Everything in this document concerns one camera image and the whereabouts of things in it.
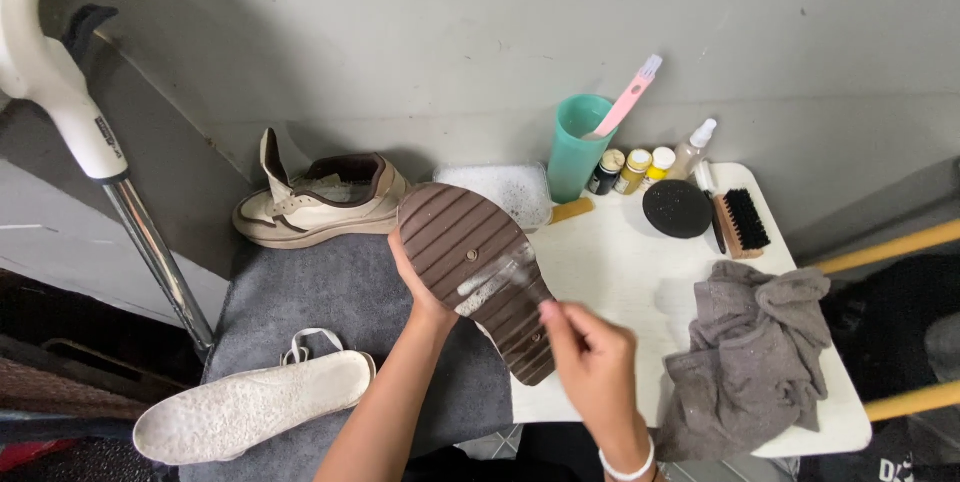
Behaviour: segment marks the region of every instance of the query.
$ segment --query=white shoelace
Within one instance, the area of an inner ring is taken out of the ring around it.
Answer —
[[[340,338],[338,338],[337,335],[330,330],[326,328],[305,328],[294,334],[294,339],[290,341],[290,350],[280,357],[280,365],[288,365],[290,363],[290,355],[293,355],[294,357],[294,364],[300,364],[301,362],[310,360],[310,349],[306,348],[305,346],[301,346],[300,339],[304,336],[319,334],[321,332],[326,336],[327,340],[330,340],[330,343],[333,344],[333,347],[340,351],[344,350],[344,344],[340,342]]]

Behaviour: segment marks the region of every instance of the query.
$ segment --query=pink brush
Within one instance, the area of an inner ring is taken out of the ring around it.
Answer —
[[[600,125],[598,125],[594,131],[583,135],[581,139],[583,141],[599,141],[607,135],[610,135],[610,132],[613,130],[616,130],[617,126],[620,126],[620,123],[623,122],[623,119],[627,116],[627,113],[630,112],[630,109],[634,108],[634,105],[637,103],[637,100],[641,98],[643,92],[650,86],[650,83],[654,82],[654,77],[657,76],[657,70],[660,69],[663,63],[664,59],[655,54],[647,58],[647,63],[643,64],[640,71],[636,73],[633,81],[630,82],[630,86],[627,87],[627,90],[625,90],[616,103],[613,104],[613,108],[606,113],[606,117],[600,122]]]

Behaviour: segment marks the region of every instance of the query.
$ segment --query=table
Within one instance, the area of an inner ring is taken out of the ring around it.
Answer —
[[[763,256],[743,261],[781,275],[796,270],[754,175],[736,163],[711,165],[718,193],[747,188],[772,241]],[[722,255],[708,229],[690,240],[668,238],[647,221],[642,194],[590,196],[593,212],[546,226],[530,235],[550,291],[561,300],[582,301],[599,315],[636,333],[636,403],[652,427],[663,422],[673,382],[664,357],[690,348],[688,326],[696,319],[693,284],[706,280]],[[820,432],[790,427],[764,444],[759,457],[803,456],[864,449],[870,421],[834,347],[821,357],[828,398],[820,401]],[[513,418],[517,424],[579,422],[556,372],[535,387],[512,377]]]

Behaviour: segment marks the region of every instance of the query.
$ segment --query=spray bottle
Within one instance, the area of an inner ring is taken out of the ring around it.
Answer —
[[[693,174],[693,169],[697,163],[704,158],[704,149],[711,142],[714,136],[714,130],[717,127],[717,120],[708,118],[706,121],[690,135],[687,142],[680,143],[674,150],[677,161],[666,174],[667,181],[685,181]]]

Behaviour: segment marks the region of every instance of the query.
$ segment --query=chrome pole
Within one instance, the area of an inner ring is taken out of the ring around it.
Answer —
[[[193,292],[190,292],[190,287],[187,286],[180,267],[170,254],[170,249],[163,242],[161,233],[157,231],[157,226],[150,219],[150,214],[143,206],[143,201],[134,189],[134,184],[127,178],[121,182],[104,185],[103,190],[120,214],[126,232],[143,256],[153,277],[160,284],[163,294],[174,306],[174,312],[193,339],[198,354],[206,357],[210,348],[213,347],[213,332],[210,330],[210,324],[200,310],[197,299],[193,297]]]

